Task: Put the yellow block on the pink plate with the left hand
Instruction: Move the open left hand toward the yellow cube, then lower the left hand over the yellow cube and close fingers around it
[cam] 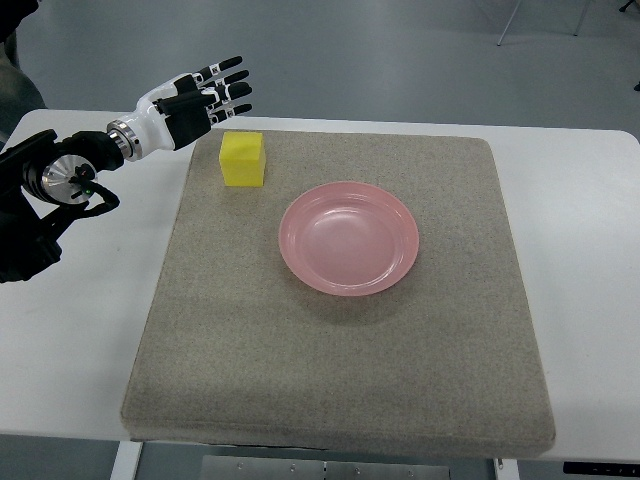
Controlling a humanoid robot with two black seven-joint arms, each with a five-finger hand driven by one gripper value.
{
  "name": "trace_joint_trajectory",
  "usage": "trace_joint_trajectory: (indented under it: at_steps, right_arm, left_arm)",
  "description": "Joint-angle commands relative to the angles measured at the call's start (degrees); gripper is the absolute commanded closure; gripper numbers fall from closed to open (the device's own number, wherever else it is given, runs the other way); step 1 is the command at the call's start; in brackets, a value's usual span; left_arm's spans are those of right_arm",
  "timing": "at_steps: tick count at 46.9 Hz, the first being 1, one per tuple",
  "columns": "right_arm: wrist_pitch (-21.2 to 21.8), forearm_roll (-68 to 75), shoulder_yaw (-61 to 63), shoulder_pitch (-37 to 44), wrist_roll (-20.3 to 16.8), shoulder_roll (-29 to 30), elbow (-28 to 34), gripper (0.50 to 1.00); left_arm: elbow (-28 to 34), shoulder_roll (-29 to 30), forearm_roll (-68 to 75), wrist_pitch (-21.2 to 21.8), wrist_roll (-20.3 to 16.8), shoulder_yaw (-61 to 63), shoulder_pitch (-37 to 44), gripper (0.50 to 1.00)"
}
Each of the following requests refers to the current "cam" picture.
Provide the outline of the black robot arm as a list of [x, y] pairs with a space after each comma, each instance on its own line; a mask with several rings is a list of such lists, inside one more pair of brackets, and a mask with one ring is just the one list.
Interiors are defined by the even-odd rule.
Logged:
[[117, 133], [82, 131], [57, 140], [49, 129], [1, 154], [1, 281], [27, 281], [61, 259], [61, 235], [79, 219], [108, 213], [117, 195], [98, 173], [132, 153]]

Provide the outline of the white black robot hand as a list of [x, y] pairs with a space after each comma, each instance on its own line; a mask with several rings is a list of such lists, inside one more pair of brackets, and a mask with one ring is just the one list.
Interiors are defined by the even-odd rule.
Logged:
[[214, 126], [252, 109], [248, 103], [234, 103], [252, 92], [246, 82], [249, 72], [236, 69], [242, 61], [235, 56], [152, 89], [133, 112], [107, 125], [107, 135], [130, 161], [190, 145]]

